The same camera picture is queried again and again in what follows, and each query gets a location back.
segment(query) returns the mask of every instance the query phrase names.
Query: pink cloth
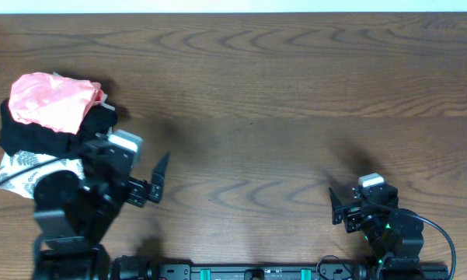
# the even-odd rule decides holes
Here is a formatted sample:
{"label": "pink cloth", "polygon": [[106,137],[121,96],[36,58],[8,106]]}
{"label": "pink cloth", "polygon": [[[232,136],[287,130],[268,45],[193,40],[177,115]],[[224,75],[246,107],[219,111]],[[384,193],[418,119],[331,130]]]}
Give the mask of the pink cloth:
{"label": "pink cloth", "polygon": [[98,82],[38,72],[22,75],[12,84],[9,109],[20,123],[76,134],[89,109],[102,100]]}

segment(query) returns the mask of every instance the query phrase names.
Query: green tape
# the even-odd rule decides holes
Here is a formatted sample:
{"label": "green tape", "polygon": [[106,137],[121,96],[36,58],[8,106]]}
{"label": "green tape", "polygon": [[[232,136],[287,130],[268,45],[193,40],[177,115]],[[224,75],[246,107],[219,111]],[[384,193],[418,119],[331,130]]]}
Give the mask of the green tape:
{"label": "green tape", "polygon": [[311,280],[310,269],[301,269],[301,280]]}
{"label": "green tape", "polygon": [[211,269],[201,269],[200,280],[211,280]]}

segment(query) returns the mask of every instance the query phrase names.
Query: stack of clothes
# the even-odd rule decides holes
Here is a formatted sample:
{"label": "stack of clothes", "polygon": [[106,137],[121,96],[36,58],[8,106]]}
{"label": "stack of clothes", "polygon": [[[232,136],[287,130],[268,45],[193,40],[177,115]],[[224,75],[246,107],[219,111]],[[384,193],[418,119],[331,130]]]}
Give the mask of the stack of clothes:
{"label": "stack of clothes", "polygon": [[24,173],[1,188],[33,198],[35,186],[49,173],[70,170],[83,179],[79,148],[97,133],[110,133],[117,123],[117,114],[105,99],[97,82],[45,73],[21,76],[0,106],[0,146],[5,151],[0,181],[38,163],[62,160]]}

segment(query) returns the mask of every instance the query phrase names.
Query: wire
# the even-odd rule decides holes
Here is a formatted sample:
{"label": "wire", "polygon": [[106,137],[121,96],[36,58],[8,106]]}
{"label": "wire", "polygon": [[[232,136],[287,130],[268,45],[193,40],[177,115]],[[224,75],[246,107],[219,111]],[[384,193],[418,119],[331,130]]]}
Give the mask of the wire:
{"label": "wire", "polygon": [[[325,260],[326,258],[328,258],[328,257],[335,257],[337,260],[340,261],[340,259],[339,259],[337,256],[335,256],[335,255],[326,255],[325,257],[322,257],[322,258],[318,261],[318,264],[316,265],[316,272],[318,272],[319,276],[321,276],[321,278],[323,278],[323,279],[328,279],[328,278],[325,277],[325,276],[323,276],[323,275],[321,274],[321,272],[319,272],[319,265],[321,264],[322,261],[324,261],[324,260]],[[350,273],[350,276],[352,277],[352,272],[350,271],[350,269],[349,269],[345,264],[342,264],[342,265],[343,265],[343,268],[345,268],[345,270],[347,270],[347,272],[349,272],[349,273]]]}
{"label": "wire", "polygon": [[26,168],[26,169],[24,169],[24,170],[21,170],[21,171],[19,171],[18,173],[14,173],[14,174],[10,175],[9,177],[6,177],[4,180],[1,180],[1,181],[0,181],[0,186],[2,186],[3,184],[9,182],[10,180],[16,178],[17,176],[21,176],[21,175],[23,175],[24,173],[30,172],[31,170],[35,170],[35,169],[37,169],[37,168],[40,168],[40,167],[49,165],[49,164],[51,164],[51,163],[55,163],[55,162],[57,162],[57,161],[59,161],[59,160],[62,160],[62,158],[51,159],[51,160],[48,160],[48,161],[46,161],[46,162],[44,162],[44,163],[40,163],[40,164],[37,164],[37,165],[35,165],[35,166],[31,166],[30,168]]}
{"label": "wire", "polygon": [[366,202],[369,205],[371,205],[371,206],[373,206],[375,208],[381,208],[381,209],[384,209],[384,210],[387,210],[387,211],[390,211],[390,212],[394,212],[396,214],[406,215],[406,216],[411,217],[411,218],[419,219],[420,221],[425,222],[426,224],[428,224],[430,226],[433,226],[436,230],[441,232],[442,235],[445,237],[445,239],[448,241],[449,247],[451,248],[451,272],[449,272],[448,280],[452,280],[454,278],[454,273],[456,271],[456,249],[454,248],[454,243],[452,243],[451,237],[448,235],[448,233],[445,232],[444,229],[442,229],[436,223],[434,223],[434,222],[430,221],[429,219],[424,218],[422,216],[401,212],[398,209],[383,206],[383,205],[378,205],[378,204],[376,204],[374,202],[370,202],[368,200],[366,200]]}

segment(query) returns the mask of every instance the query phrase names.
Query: wood grain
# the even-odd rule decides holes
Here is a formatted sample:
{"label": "wood grain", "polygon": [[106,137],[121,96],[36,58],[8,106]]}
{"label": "wood grain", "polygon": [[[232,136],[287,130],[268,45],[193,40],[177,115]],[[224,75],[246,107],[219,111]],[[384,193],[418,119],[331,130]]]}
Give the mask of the wood grain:
{"label": "wood grain", "polygon": [[[172,153],[162,203],[125,207],[104,238],[112,257],[361,259],[327,188],[349,198],[377,171],[448,231],[467,279],[467,13],[0,16],[0,102],[53,71],[103,84],[145,140],[136,177]],[[32,211],[0,191],[0,279],[33,269]],[[449,264],[423,235],[421,257]]]}

